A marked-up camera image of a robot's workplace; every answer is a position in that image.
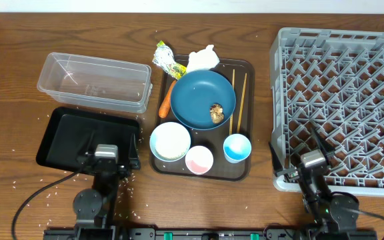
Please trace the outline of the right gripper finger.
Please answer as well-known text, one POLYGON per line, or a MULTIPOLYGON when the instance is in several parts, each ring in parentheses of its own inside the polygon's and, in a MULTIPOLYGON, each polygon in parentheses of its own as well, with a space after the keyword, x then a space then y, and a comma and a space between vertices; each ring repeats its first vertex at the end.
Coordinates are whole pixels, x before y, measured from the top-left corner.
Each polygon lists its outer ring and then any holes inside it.
POLYGON ((271 151, 271 161, 272 161, 272 166, 273 166, 273 172, 274 173, 281 173, 284 170, 284 167, 282 166, 271 142, 268 142, 269 148, 271 151))
POLYGON ((312 136, 315 138, 315 142, 318 146, 318 148, 321 150, 322 154, 326 159, 332 158, 335 154, 335 148, 330 145, 318 132, 316 131, 316 128, 311 129, 312 136))

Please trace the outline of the blue white cup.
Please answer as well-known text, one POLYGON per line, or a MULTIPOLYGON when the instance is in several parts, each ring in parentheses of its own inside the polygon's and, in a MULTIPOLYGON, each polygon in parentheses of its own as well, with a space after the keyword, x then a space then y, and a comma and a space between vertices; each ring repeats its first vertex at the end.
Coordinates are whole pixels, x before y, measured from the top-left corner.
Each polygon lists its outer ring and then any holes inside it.
POLYGON ((230 163, 239 163, 246 160, 251 154, 250 140, 242 134, 232 134, 223 142, 223 152, 230 163))

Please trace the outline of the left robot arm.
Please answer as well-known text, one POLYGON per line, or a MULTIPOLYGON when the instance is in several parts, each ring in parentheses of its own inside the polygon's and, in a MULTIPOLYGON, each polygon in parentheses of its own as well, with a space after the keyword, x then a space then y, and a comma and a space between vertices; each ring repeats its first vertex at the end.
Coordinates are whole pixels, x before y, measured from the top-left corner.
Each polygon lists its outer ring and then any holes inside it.
POLYGON ((141 168, 136 134, 129 137, 124 160, 117 145, 98 144, 92 148, 93 138, 92 133, 77 156, 80 172, 94 176, 94 180, 92 187, 80 191, 73 200, 74 239, 126 239, 128 234, 116 226, 113 218, 119 181, 141 168))

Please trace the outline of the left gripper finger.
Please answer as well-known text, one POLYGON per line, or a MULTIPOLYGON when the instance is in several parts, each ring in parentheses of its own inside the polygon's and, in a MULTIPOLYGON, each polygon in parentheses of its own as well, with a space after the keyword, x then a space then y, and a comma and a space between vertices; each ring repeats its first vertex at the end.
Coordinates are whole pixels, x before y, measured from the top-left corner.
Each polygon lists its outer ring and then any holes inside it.
POLYGON ((87 159, 92 155, 91 144, 93 142, 95 132, 91 131, 86 138, 82 140, 79 144, 79 149, 77 150, 77 159, 87 159))
POLYGON ((139 162, 139 156, 137 153, 137 145, 136 145, 136 135, 134 133, 131 134, 131 138, 130 138, 128 158, 130 163, 139 162))

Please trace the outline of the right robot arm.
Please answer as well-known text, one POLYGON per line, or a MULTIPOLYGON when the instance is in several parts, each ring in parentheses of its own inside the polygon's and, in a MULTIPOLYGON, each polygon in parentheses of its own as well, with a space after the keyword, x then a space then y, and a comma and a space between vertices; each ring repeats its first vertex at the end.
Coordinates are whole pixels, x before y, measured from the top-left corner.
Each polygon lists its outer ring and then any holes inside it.
POLYGON ((329 170, 329 159, 335 148, 324 140, 315 129, 312 136, 317 148, 300 156, 300 162, 288 169, 284 168, 270 146, 275 176, 296 180, 303 194, 305 210, 314 216, 314 222, 297 230, 292 239, 364 239, 358 232, 356 221, 359 208, 358 199, 345 192, 333 192, 324 179, 329 170))

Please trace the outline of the pink white cup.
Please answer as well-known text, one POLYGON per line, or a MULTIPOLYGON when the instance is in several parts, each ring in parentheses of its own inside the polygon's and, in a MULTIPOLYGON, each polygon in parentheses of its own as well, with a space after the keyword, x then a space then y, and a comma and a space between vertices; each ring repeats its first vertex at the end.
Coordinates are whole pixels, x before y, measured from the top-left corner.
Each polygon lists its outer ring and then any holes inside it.
POLYGON ((212 152, 201 145, 194 146, 188 150, 185 156, 185 164, 195 175, 203 175, 208 172, 213 166, 212 152))

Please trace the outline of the blue plate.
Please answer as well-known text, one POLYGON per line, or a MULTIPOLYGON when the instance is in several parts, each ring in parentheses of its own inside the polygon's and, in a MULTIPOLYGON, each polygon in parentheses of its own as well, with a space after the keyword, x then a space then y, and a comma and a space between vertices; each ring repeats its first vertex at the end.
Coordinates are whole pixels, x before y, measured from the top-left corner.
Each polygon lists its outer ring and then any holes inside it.
POLYGON ((171 110, 187 127, 210 130, 226 123, 236 107, 236 94, 229 80, 214 71, 194 71, 184 75, 171 93, 171 110), (214 124, 210 107, 220 104, 224 120, 214 124))

